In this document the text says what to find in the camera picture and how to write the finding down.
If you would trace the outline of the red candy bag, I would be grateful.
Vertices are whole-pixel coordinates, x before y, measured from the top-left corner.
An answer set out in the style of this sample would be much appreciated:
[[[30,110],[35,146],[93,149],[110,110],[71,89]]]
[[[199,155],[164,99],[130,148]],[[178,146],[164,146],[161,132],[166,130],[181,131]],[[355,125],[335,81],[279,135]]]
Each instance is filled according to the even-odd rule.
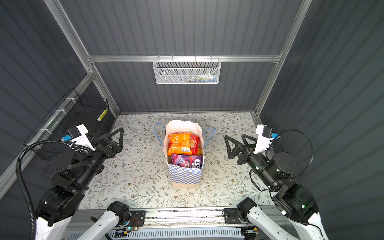
[[[195,156],[199,152],[200,138],[197,135],[191,134],[190,138],[190,149],[191,155]]]

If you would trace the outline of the purple Fox's candy bag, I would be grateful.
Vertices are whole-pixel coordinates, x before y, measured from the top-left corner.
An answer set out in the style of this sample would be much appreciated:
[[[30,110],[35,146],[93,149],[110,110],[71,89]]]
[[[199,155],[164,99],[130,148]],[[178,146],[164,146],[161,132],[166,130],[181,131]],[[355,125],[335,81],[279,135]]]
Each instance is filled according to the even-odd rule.
[[[172,164],[182,168],[201,169],[203,158],[202,156],[172,154]]]

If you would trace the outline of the small orange snack packet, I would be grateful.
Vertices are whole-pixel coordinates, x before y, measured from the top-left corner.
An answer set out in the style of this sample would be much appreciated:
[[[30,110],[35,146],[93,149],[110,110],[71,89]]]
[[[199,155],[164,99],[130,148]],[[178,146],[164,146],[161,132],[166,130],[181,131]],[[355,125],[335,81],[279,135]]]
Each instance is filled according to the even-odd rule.
[[[191,155],[191,132],[174,133],[168,135],[170,145],[167,151],[167,155]]]

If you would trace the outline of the white checkered paper bag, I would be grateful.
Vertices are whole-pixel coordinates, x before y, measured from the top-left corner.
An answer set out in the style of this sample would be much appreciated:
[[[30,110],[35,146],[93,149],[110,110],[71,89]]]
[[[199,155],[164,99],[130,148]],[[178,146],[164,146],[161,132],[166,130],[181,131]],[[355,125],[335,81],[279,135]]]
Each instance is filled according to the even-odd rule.
[[[205,166],[205,132],[191,121],[172,120],[165,126],[163,146],[172,186],[176,189],[196,189],[202,182]]]

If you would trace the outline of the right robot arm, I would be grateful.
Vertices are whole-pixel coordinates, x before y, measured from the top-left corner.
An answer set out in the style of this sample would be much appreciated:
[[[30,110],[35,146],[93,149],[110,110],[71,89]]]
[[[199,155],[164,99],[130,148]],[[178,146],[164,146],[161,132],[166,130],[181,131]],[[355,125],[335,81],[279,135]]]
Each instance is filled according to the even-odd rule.
[[[248,165],[251,183],[259,192],[267,192],[284,217],[295,228],[299,240],[326,240],[319,207],[315,198],[299,182],[306,170],[301,160],[312,163],[313,157],[301,157],[300,151],[285,147],[281,136],[267,139],[242,135],[242,141],[225,136],[229,159]]]

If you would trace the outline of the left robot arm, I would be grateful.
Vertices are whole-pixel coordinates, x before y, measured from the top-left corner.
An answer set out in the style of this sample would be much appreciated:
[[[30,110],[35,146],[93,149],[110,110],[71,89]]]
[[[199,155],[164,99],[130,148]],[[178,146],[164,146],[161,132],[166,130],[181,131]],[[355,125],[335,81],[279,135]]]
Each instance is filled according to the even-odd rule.
[[[34,232],[31,234],[34,240],[54,240],[62,236],[91,181],[104,170],[107,159],[123,150],[123,142],[123,128],[106,133],[93,143],[82,135],[63,142],[84,157],[73,154],[69,163],[52,175],[54,187],[43,194],[36,210]]]

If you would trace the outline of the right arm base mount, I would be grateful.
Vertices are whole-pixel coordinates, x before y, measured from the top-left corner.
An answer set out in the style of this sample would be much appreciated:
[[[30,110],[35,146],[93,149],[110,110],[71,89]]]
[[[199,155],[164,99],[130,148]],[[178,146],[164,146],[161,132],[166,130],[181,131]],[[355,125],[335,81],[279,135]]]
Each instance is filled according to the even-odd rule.
[[[222,210],[222,215],[225,219],[226,224],[246,224],[248,223],[248,217],[246,213],[237,208],[224,208]]]

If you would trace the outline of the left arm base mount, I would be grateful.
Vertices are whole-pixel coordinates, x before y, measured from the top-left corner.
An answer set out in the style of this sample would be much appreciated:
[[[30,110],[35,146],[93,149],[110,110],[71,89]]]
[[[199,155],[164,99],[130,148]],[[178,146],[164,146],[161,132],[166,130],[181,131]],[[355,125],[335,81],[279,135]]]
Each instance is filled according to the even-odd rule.
[[[118,226],[128,228],[132,231],[134,228],[143,227],[145,218],[146,211],[130,211],[130,218],[128,220],[123,220],[123,224]]]

